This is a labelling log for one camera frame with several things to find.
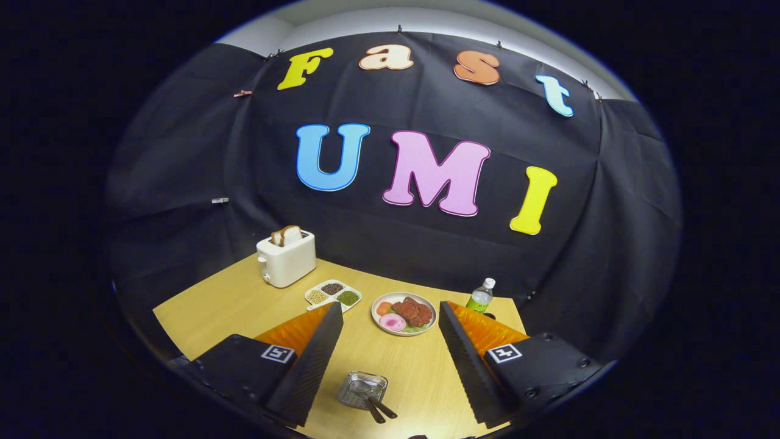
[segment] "white plate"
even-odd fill
[[[390,303],[396,303],[396,302],[403,302],[404,298],[411,297],[414,300],[418,301],[419,303],[427,306],[432,313],[431,322],[428,324],[428,327],[423,329],[420,332],[414,332],[414,333],[407,333],[407,332],[395,332],[394,330],[389,330],[386,327],[383,327],[379,323],[379,314],[377,314],[377,307],[382,302],[390,302]],[[417,294],[412,293],[406,293],[404,291],[396,291],[394,293],[387,293],[383,294],[382,296],[379,296],[377,300],[374,301],[374,304],[371,305],[371,318],[374,319],[374,323],[377,324],[378,327],[382,328],[385,332],[389,332],[390,334],[394,335],[400,335],[401,337],[412,337],[413,335],[420,335],[423,332],[431,329],[436,324],[436,308],[426,299],[418,296]]]
[[[332,296],[329,295],[328,293],[324,293],[326,296],[328,296],[328,299],[324,300],[324,301],[322,301],[320,303],[317,303],[316,305],[313,304],[312,301],[309,300],[309,297],[308,297],[309,291],[312,291],[312,290],[320,290],[320,291],[322,291],[322,287],[324,287],[327,284],[340,284],[344,288],[342,288],[338,293],[336,293],[336,294],[334,294]],[[308,290],[306,290],[305,293],[303,293],[303,298],[305,298],[307,300],[307,302],[312,303],[312,305],[307,307],[306,310],[307,311],[311,311],[312,309],[319,308],[322,305],[326,305],[326,304],[328,304],[330,302],[336,302],[336,301],[338,301],[339,295],[341,293],[343,293],[344,291],[347,291],[347,290],[354,291],[354,293],[357,294],[357,300],[352,305],[347,306],[347,305],[344,305],[343,303],[339,303],[342,306],[342,312],[347,312],[353,306],[357,305],[358,302],[360,302],[360,299],[363,298],[363,295],[360,293],[360,291],[356,290],[355,288],[352,288],[349,285],[343,283],[342,281],[336,280],[336,279],[328,279],[328,280],[326,280],[325,282],[323,282],[321,284],[318,284],[318,285],[315,285],[315,286],[309,288]]]

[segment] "blue letter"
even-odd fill
[[[552,109],[566,117],[571,117],[574,114],[572,107],[563,103],[563,97],[569,96],[569,91],[561,87],[557,79],[547,75],[537,75],[537,81],[544,85],[544,96]]]
[[[355,180],[357,163],[360,161],[360,142],[371,129],[362,123],[345,123],[339,127],[339,134],[344,137],[342,162],[334,173],[320,170],[320,147],[322,138],[328,132],[325,125],[304,125],[298,128],[298,178],[303,184],[318,191],[340,191]]]

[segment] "beans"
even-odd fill
[[[309,291],[309,300],[311,300],[313,303],[321,303],[322,301],[326,300],[328,296],[322,293],[322,291],[319,290],[312,290]]]
[[[344,286],[341,284],[327,284],[324,287],[322,287],[322,291],[328,293],[329,295],[334,295],[338,293],[339,291],[343,290]]]
[[[357,302],[357,294],[355,294],[354,291],[344,291],[343,293],[339,294],[339,296],[336,298],[339,302],[343,303],[344,305],[350,306],[354,305],[355,302]]]

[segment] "bread slice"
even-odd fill
[[[271,232],[271,243],[274,245],[278,245],[279,247],[282,246],[282,231],[277,230],[275,232]]]
[[[300,227],[287,226],[282,229],[282,247],[286,245],[290,245],[302,239],[303,239],[303,235],[300,233]]]

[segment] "white wall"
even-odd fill
[[[618,78],[571,44],[566,46],[558,42],[557,45],[578,59],[588,59],[590,68],[528,34],[456,12],[422,8],[362,9],[326,16],[297,27],[278,18],[279,16],[285,16],[283,10],[253,20],[225,35],[218,42],[268,55],[277,49],[288,51],[334,37],[394,31],[401,24],[404,31],[454,35],[491,44],[500,40],[502,46],[508,50],[538,59],[577,79],[587,80],[594,92],[600,93],[604,98],[636,101]],[[528,22],[519,16],[517,19],[519,24]]]

